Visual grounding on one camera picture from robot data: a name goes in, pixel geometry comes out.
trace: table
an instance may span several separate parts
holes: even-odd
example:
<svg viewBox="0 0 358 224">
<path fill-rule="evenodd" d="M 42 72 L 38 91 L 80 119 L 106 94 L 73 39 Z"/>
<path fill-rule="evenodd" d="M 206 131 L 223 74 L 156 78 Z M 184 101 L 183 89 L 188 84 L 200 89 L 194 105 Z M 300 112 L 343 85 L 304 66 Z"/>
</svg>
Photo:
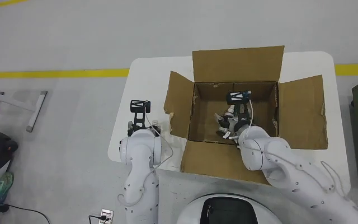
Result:
<svg viewBox="0 0 358 224">
<path fill-rule="evenodd" d="M 160 169 L 179 171 L 186 139 L 170 135 L 169 115 L 165 114 L 163 110 L 170 71 L 178 72 L 194 81 L 192 57 L 139 58 L 132 62 L 108 148 L 108 156 L 111 160 L 120 162 L 119 142 L 127 136 L 128 121 L 134 119 L 134 114 L 129 110 L 130 100 L 150 100 L 152 108 L 148 117 L 151 120 L 159 120 L 162 136 L 174 150 L 174 156 L 166 161 Z M 284 53 L 280 82 L 298 80 L 318 74 L 323 75 L 328 149 L 293 151 L 322 170 L 324 169 L 320 161 L 329 163 L 340 175 L 345 192 L 349 192 L 351 183 L 333 58 L 325 52 Z M 171 154 L 164 142 L 163 149 L 162 160 Z"/>
</svg>

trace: yellow stripe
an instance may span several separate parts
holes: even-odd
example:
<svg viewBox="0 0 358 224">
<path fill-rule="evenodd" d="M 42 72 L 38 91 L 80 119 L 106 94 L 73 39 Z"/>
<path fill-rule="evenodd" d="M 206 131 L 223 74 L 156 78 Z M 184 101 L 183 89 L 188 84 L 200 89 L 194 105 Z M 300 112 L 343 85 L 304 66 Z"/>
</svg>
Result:
<svg viewBox="0 0 358 224">
<path fill-rule="evenodd" d="M 7 6 L 9 4 L 16 4 L 16 3 L 20 3 L 20 2 L 26 2 L 27 0 L 9 0 L 6 2 L 0 2 L 0 7 L 1 6 Z"/>
<path fill-rule="evenodd" d="M 129 69 L 0 72 L 0 78 L 111 78 L 127 77 L 128 73 Z"/>
<path fill-rule="evenodd" d="M 337 76 L 358 76 L 358 64 L 336 64 Z"/>
<path fill-rule="evenodd" d="M 337 76 L 358 76 L 358 64 L 336 64 Z M 0 72 L 0 78 L 111 78 L 127 77 L 129 69 Z"/>
</svg>

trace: white cable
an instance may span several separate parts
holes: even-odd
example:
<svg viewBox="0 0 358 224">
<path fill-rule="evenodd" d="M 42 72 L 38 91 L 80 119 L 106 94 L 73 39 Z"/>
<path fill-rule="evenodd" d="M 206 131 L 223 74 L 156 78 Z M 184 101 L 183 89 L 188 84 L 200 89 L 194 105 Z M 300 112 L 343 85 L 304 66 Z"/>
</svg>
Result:
<svg viewBox="0 0 358 224">
<path fill-rule="evenodd" d="M 146 112 L 144 112 L 144 115 L 145 115 L 145 118 L 147 119 L 147 122 L 149 123 L 150 127 L 153 128 L 153 130 L 168 144 L 169 148 L 171 149 L 172 151 L 172 154 L 166 158 L 163 162 L 161 162 L 157 167 L 155 167 L 153 170 L 151 170 L 146 176 L 145 176 L 145 179 L 143 181 L 143 186 L 139 189 L 139 193 L 140 193 L 140 197 L 138 200 L 136 200 L 135 202 L 133 203 L 128 203 L 125 201 L 125 198 L 124 198 L 124 195 L 123 194 L 119 194 L 117 196 L 117 200 L 119 201 L 119 203 L 121 203 L 122 205 L 126 206 L 126 207 L 132 207 L 132 206 L 135 206 L 136 204 L 138 204 L 138 202 L 140 202 L 140 200 L 142 199 L 142 196 L 145 192 L 145 187 L 144 187 L 144 184 L 145 184 L 145 181 L 147 180 L 147 178 L 150 176 L 151 173 L 153 173 L 158 167 L 161 166 L 161 164 L 165 163 L 167 160 L 169 160 L 173 155 L 174 155 L 174 150 L 173 148 L 170 146 L 170 144 L 167 142 L 167 140 L 165 140 L 163 138 L 163 136 L 161 134 L 159 134 L 159 132 L 157 132 L 157 130 L 152 126 L 151 122 L 149 121 L 148 117 L 147 117 L 147 114 Z"/>
<path fill-rule="evenodd" d="M 250 102 L 250 107 L 251 107 L 251 121 L 250 121 L 250 125 L 248 126 L 248 129 L 246 131 L 246 134 L 244 136 L 244 139 L 246 139 L 246 137 L 247 137 L 247 134 L 248 134 L 248 132 L 249 132 L 251 126 L 252 126 L 252 120 L 253 120 L 253 107 L 252 107 L 251 100 L 249 100 L 249 102 Z"/>
<path fill-rule="evenodd" d="M 324 161 L 321 161 L 321 164 L 322 164 L 322 166 L 325 168 L 325 170 L 329 173 L 329 175 L 331 176 L 331 178 L 332 178 L 332 180 L 333 180 L 333 184 L 336 186 L 336 181 L 335 181 L 335 179 L 333 178 L 333 175 L 331 174 L 331 172 L 327 169 L 327 167 L 326 166 L 328 166 L 335 174 L 336 174 L 336 176 L 338 177 L 338 180 L 339 180 L 339 182 L 340 182 L 340 186 L 341 186 L 341 191 L 342 191 L 342 194 L 343 194 L 343 196 L 342 197 L 344 197 L 345 199 L 347 199 L 347 194 L 345 193 L 345 190 L 344 190 L 344 188 L 343 188 L 343 182 L 342 182 L 342 179 L 341 179 L 341 177 L 340 177 L 340 175 L 328 164 L 328 163 L 326 163 L 326 162 L 324 162 Z"/>
</svg>

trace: concrete floor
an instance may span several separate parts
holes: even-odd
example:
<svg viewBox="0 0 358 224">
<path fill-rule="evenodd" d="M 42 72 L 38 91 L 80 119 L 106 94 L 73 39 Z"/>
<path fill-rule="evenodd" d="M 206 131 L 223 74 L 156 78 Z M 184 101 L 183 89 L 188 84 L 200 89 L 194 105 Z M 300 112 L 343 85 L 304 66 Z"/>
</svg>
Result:
<svg viewBox="0 0 358 224">
<path fill-rule="evenodd" d="M 22 101 L 35 102 L 49 90 L 33 133 L 25 132 L 30 114 L 0 105 L 0 132 L 19 142 L 12 172 L 14 185 L 7 203 L 37 209 L 55 223 L 88 223 L 101 208 L 115 211 L 114 223 L 124 223 L 116 200 L 129 172 L 107 156 L 125 78 L 1 80 L 0 90 Z M 351 87 L 358 77 L 337 77 L 343 127 L 352 182 L 358 202 L 358 178 L 351 131 Z M 254 184 L 200 175 L 160 171 L 159 223 L 176 223 L 183 207 L 196 196 L 213 192 L 245 194 L 271 208 L 283 223 L 316 223 L 314 217 L 275 190 Z M 45 223 L 36 213 L 11 209 L 1 223 Z"/>
<path fill-rule="evenodd" d="M 358 1 L 29 0 L 0 7 L 0 70 L 129 68 L 139 57 L 190 55 L 192 50 L 285 45 L 286 52 L 322 50 L 335 63 L 358 61 Z M 351 133 L 351 87 L 337 77 L 352 193 L 358 178 Z M 33 133 L 30 114 L 0 105 L 0 132 L 20 144 L 12 166 L 8 203 L 38 209 L 56 223 L 88 223 L 101 208 L 124 223 L 116 196 L 129 168 L 112 162 L 107 148 L 125 78 L 0 80 L 0 91 L 35 103 L 49 90 Z M 198 194 L 244 193 L 260 199 L 284 223 L 315 223 L 306 211 L 271 188 L 206 176 L 158 172 L 160 223 L 175 223 Z M 41 224 L 38 214 L 11 209 L 0 223 Z"/>
</svg>

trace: open cardboard box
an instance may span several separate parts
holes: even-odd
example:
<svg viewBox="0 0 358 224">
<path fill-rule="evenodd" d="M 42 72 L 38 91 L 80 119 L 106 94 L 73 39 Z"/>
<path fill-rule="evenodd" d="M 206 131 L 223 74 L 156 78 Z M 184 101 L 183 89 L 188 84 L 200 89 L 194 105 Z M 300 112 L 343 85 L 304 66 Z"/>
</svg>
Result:
<svg viewBox="0 0 358 224">
<path fill-rule="evenodd" d="M 251 90 L 254 123 L 291 148 L 328 147 L 322 75 L 280 83 L 284 46 L 193 52 L 194 81 L 171 72 L 164 110 L 171 134 L 187 138 L 181 171 L 267 184 L 245 168 L 232 141 L 216 134 L 214 113 L 230 91 Z"/>
</svg>

